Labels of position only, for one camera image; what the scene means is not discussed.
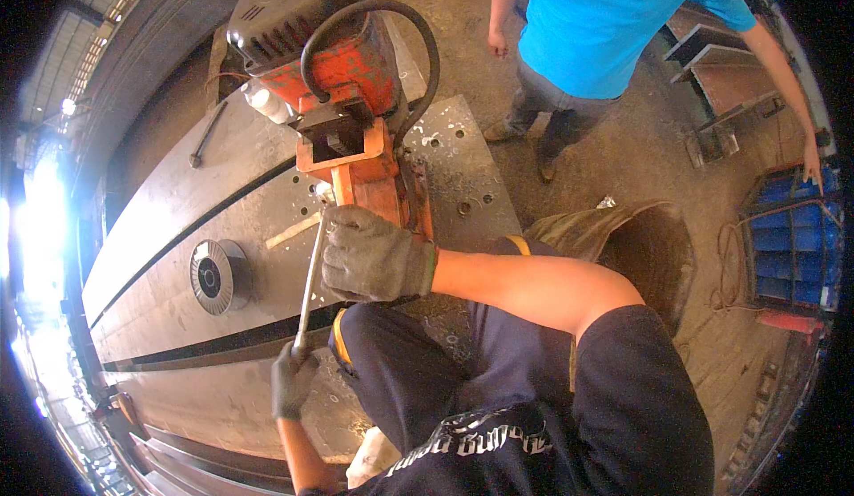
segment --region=gray work glove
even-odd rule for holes
[[[350,301],[394,301],[430,293],[435,245],[365,208],[327,209],[329,245],[323,253],[323,282]]]
[[[312,389],[312,378],[318,373],[319,362],[311,350],[301,350],[295,358],[290,351],[294,342],[288,342],[272,364],[272,417],[288,420],[300,419],[300,408],[306,403]]]

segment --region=jeans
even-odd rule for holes
[[[580,141],[584,133],[601,122],[608,108],[620,99],[591,100],[570,96],[521,59],[518,61],[518,77],[522,86],[513,95],[510,112],[504,117],[505,125],[522,136],[534,124],[539,113],[552,113],[546,134],[537,148],[540,159],[554,159],[564,148]]]
[[[541,242],[528,247],[557,255]],[[501,239],[491,253],[520,251]],[[329,346],[342,377],[401,454],[423,444],[443,419],[477,408],[541,400],[569,416],[572,335],[475,302],[469,323],[475,353],[463,366],[400,311],[358,304],[336,320]]]

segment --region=blue plastic crate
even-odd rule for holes
[[[799,204],[821,199],[817,186],[803,182],[802,171],[793,167],[764,177],[745,208],[750,214],[774,212],[753,214],[748,224],[755,293],[788,305],[836,311],[845,240],[834,219],[842,221],[842,208],[833,197],[823,200],[824,208]],[[825,167],[822,176],[826,194],[838,190],[838,170]]]

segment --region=worker's hand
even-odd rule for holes
[[[300,408],[311,392],[312,378],[318,373],[319,362],[311,350],[291,354],[294,342],[288,342],[272,364],[272,417],[299,420]]]
[[[501,31],[490,31],[486,38],[486,43],[489,46],[489,53],[497,59],[506,59],[510,54],[510,49],[507,48],[507,39]]]
[[[812,178],[815,178],[818,181],[818,191],[824,195],[822,162],[818,158],[816,134],[807,131],[806,139],[804,140],[804,182]]]
[[[323,253],[323,282],[339,298],[393,301],[427,295],[435,245],[355,205],[326,211],[331,230]]]

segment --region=white bottle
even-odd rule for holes
[[[294,109],[281,97],[264,88],[254,79],[240,87],[246,102],[259,113],[269,117],[275,124],[290,124],[295,121]]]
[[[377,426],[365,432],[365,439],[347,467],[347,489],[354,489],[400,460],[400,452]]]

